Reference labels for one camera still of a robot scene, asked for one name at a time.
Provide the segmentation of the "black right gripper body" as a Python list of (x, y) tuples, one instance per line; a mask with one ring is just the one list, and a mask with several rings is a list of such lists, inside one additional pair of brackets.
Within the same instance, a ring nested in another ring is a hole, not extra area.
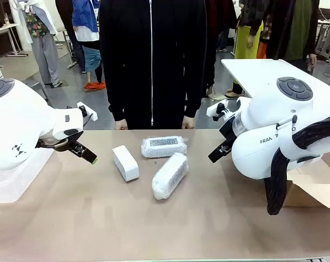
[(235, 117), (230, 117), (228, 120), (225, 121), (225, 123), (219, 129), (219, 131), (225, 138), (225, 141), (223, 142), (223, 146), (225, 146), (227, 148), (231, 148), (237, 138), (233, 131), (234, 119), (235, 119)]

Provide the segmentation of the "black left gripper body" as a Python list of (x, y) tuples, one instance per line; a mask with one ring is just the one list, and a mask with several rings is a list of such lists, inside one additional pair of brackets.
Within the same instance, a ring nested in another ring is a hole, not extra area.
[(78, 136), (70, 136), (54, 145), (45, 144), (42, 140), (39, 140), (35, 147), (53, 149), (57, 152), (70, 151), (73, 154), (83, 154), (85, 147), (77, 141), (78, 138)]

